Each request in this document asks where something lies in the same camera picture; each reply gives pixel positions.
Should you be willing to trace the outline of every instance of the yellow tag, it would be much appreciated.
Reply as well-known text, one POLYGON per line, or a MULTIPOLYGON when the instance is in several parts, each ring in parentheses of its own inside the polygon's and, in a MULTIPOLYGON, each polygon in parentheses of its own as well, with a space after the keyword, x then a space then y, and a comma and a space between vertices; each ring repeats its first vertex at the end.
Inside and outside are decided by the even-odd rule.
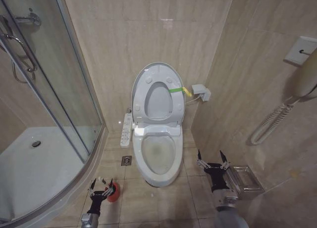
POLYGON ((187 95, 188 97, 191 97, 191 96, 192 96, 192 94, 187 90, 187 88, 182 87, 182 90, 183 90, 183 92, 186 93, 186 95, 187 95))

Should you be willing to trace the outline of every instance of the shower enclosure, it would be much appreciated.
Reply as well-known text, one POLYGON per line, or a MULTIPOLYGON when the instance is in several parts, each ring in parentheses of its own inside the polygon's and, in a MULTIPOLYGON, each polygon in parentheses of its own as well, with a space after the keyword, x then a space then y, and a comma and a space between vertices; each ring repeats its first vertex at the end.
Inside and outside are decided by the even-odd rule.
POLYGON ((107 129, 64 0, 0 0, 0 42, 0 227, 36 227, 107 129))

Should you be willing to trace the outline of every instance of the metal soap dish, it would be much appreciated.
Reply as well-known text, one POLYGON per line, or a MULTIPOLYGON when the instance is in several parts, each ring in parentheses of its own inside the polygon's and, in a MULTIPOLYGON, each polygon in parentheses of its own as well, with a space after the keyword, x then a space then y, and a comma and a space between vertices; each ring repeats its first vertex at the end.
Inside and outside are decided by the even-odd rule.
POLYGON ((264 192, 248 165, 230 166, 226 171, 230 186, 236 190, 239 200, 251 200, 264 192))

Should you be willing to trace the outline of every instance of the power cord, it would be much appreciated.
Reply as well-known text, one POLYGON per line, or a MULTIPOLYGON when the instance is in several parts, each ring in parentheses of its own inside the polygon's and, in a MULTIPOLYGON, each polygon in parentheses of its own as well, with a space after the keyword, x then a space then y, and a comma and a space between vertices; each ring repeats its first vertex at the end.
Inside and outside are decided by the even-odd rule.
POLYGON ((193 99, 193 100, 190 100, 190 101, 186 102, 185 104, 191 103, 191 102, 197 100, 198 98, 200 98, 200 96, 198 96, 197 98, 195 98, 195 99, 193 99))

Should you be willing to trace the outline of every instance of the tiled floor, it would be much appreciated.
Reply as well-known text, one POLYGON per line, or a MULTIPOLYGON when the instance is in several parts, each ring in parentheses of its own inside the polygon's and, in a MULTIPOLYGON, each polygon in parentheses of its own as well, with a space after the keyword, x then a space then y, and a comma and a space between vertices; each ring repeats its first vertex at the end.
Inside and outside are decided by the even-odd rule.
MULTIPOLYGON (((109 133, 103 157, 96 172, 107 182, 120 185, 120 198, 101 207, 98 228, 212 228, 215 209, 206 176, 196 165, 197 149, 190 131, 184 131, 183 164, 178 178, 167 187, 149 186, 140 175, 130 148, 120 148, 121 133, 109 133), (121 157, 132 155, 132 165, 121 166, 121 157)), ((87 191, 54 218, 46 228, 80 227, 82 213, 91 200, 87 191)))

